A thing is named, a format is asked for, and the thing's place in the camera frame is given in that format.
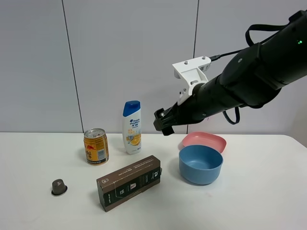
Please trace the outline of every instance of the brown box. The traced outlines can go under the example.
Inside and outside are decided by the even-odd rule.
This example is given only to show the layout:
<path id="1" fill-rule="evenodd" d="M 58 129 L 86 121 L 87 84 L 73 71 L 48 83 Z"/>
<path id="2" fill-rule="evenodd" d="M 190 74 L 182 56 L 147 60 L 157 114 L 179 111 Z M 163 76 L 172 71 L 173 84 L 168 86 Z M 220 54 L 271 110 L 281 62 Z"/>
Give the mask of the brown box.
<path id="1" fill-rule="evenodd" d="M 150 156 L 97 179 L 102 207 L 108 212 L 160 183 L 161 171 L 160 161 Z"/>

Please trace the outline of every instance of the pink dish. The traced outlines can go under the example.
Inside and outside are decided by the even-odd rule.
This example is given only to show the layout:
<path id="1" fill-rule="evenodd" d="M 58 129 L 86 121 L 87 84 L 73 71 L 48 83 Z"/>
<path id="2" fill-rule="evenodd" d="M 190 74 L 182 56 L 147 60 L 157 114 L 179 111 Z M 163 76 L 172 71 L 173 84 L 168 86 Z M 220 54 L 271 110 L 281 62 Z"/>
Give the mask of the pink dish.
<path id="1" fill-rule="evenodd" d="M 226 147 L 226 140 L 211 133 L 192 132 L 183 138 L 182 145 L 184 147 L 189 145 L 204 145 L 222 153 Z"/>

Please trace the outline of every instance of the blue bowl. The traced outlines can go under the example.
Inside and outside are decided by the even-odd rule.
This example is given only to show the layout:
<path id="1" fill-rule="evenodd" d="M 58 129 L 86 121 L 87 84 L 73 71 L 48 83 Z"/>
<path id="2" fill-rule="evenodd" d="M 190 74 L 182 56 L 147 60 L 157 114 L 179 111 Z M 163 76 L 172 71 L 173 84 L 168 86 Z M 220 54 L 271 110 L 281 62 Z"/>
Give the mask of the blue bowl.
<path id="1" fill-rule="evenodd" d="M 195 184 L 211 184 L 218 178 L 222 164 L 221 154 L 208 146 L 190 145 L 179 152 L 180 173 Z"/>

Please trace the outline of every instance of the panel seam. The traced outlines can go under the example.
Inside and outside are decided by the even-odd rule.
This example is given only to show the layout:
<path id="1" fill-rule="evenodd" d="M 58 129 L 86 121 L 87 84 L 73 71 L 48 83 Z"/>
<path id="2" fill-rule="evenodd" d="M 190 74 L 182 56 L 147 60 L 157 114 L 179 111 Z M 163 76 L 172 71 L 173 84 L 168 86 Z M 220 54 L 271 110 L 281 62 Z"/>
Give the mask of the panel seam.
<path id="1" fill-rule="evenodd" d="M 200 7 L 200 0 L 197 0 L 197 11 L 196 11 L 196 23 L 195 23 L 195 37 L 194 37 L 193 58 L 195 58 L 196 36 L 197 36 L 197 22 L 198 22 L 199 7 Z"/>
<path id="2" fill-rule="evenodd" d="M 76 94 L 77 94 L 77 101 L 78 101 L 78 107 L 79 107 L 79 115 L 80 115 L 80 120 L 81 120 L 81 126 L 82 126 L 82 132 L 84 133 L 84 128 L 83 128 L 83 121 L 82 121 L 82 115 L 81 115 L 81 108 L 80 108 L 80 101 L 79 101 L 79 95 L 78 95 L 78 89 L 77 89 L 77 82 L 76 82 L 76 76 L 75 76 L 75 69 L 73 66 L 73 60 L 72 60 L 72 54 L 71 54 L 71 42 L 69 39 L 69 34 L 68 34 L 68 27 L 67 27 L 67 21 L 66 21 L 66 14 L 65 14 L 65 8 L 64 8 L 64 2 L 62 1 L 62 7 L 63 7 L 63 14 L 64 14 L 64 21 L 65 21 L 65 28 L 66 28 L 66 35 L 67 35 L 67 41 L 68 41 L 68 47 L 69 47 L 69 52 L 71 56 L 71 67 L 72 67 L 72 73 L 73 73 L 73 79 L 75 82 L 75 88 L 76 88 Z"/>

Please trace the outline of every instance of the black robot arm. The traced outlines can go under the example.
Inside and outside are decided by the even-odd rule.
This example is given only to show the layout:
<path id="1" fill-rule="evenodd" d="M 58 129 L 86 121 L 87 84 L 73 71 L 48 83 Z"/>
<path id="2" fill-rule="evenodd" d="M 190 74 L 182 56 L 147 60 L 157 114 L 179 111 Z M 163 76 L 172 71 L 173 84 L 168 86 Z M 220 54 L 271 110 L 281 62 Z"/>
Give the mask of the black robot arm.
<path id="1" fill-rule="evenodd" d="M 219 76 L 196 85 L 192 96 L 181 105 L 175 103 L 166 110 L 157 110 L 155 129 L 167 136 L 174 133 L 172 126 L 199 123 L 220 112 L 236 124 L 239 107 L 261 108 L 283 86 L 307 75 L 306 11 L 292 15 L 288 25 L 262 43 L 247 41 L 251 46 L 241 50 Z M 226 114 L 231 108 L 236 108 L 236 122 Z"/>

